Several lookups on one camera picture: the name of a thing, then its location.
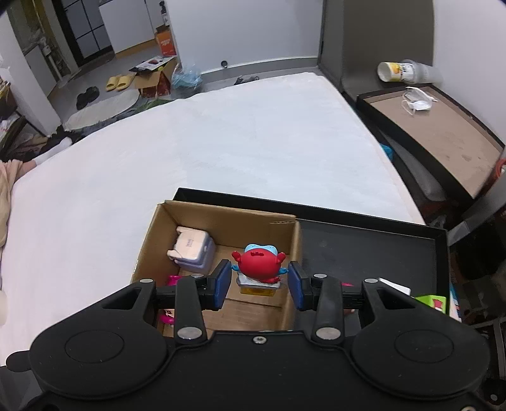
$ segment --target yellow slipper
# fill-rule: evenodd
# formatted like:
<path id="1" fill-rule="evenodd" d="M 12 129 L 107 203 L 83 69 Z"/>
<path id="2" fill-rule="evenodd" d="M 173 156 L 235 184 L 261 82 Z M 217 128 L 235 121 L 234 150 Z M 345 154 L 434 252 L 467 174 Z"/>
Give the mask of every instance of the yellow slipper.
<path id="1" fill-rule="evenodd" d="M 121 77 L 120 75 L 115 75 L 114 77 L 111 77 L 107 82 L 107 85 L 105 86 L 105 90 L 113 91 L 118 86 L 120 77 Z"/>
<path id="2" fill-rule="evenodd" d="M 122 75 L 119 78 L 118 87 L 116 87 L 116 90 L 121 91 L 124 89 L 127 89 L 130 87 L 130 84 L 132 84 L 132 81 L 134 80 L 135 73 Z"/>

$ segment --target white sock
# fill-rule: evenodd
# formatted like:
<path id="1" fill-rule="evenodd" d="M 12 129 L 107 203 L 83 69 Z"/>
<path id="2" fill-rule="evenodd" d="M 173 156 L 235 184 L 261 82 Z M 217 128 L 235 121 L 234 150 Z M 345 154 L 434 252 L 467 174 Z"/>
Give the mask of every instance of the white sock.
<path id="1" fill-rule="evenodd" d="M 70 137 L 65 137 L 62 141 L 60 141 L 60 144 L 57 146 L 54 146 L 51 150 L 46 151 L 44 154 L 41 154 L 33 159 L 35 161 L 35 164 L 40 166 L 44 161 L 47 159 L 53 157 L 53 155 L 59 153 L 60 151 L 65 150 L 66 148 L 69 148 L 72 145 L 72 140 Z"/>

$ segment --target open cardboard box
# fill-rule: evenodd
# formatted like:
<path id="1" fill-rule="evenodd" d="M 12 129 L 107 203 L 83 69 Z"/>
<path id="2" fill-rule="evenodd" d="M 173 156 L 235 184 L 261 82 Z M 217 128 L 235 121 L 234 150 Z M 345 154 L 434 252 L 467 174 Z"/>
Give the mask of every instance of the open cardboard box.
<path id="1" fill-rule="evenodd" d="M 274 245 L 278 251 L 286 253 L 283 267 L 292 260 L 301 262 L 301 229 L 295 216 L 167 200 L 156 208 L 132 282 L 152 278 L 157 286 L 162 286 L 169 275 L 192 274 L 180 269 L 167 257 L 167 250 L 176 241 L 178 226 L 205 230 L 214 239 L 216 253 L 210 271 L 222 259 L 233 262 L 232 252 L 242 252 L 251 243 Z M 237 273 L 232 271 L 232 282 L 223 308 L 216 312 L 203 311 L 208 332 L 287 330 L 292 327 L 294 306 L 286 275 L 281 277 L 281 287 L 272 297 L 241 294 L 236 278 Z M 166 325 L 163 334 L 172 336 L 173 328 Z"/>

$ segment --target white sheet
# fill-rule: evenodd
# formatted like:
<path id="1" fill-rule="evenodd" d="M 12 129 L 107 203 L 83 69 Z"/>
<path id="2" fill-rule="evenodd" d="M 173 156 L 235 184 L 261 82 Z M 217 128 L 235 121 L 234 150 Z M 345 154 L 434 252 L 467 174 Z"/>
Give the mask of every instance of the white sheet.
<path id="1" fill-rule="evenodd" d="M 158 106 L 16 183 L 0 361 L 127 285 L 156 204 L 178 187 L 423 223 L 374 137 L 323 77 L 269 78 Z"/>

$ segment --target bottle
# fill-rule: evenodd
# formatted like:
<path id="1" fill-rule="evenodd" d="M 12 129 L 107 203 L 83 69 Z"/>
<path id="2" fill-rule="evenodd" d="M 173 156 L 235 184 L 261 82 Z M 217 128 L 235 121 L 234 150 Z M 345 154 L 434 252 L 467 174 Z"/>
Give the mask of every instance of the bottle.
<path id="1" fill-rule="evenodd" d="M 163 23 L 166 26 L 168 26 L 168 13 L 167 13 L 167 9 L 165 8 L 165 2 L 161 1 L 159 4 L 161 7 L 161 17 L 163 19 Z"/>

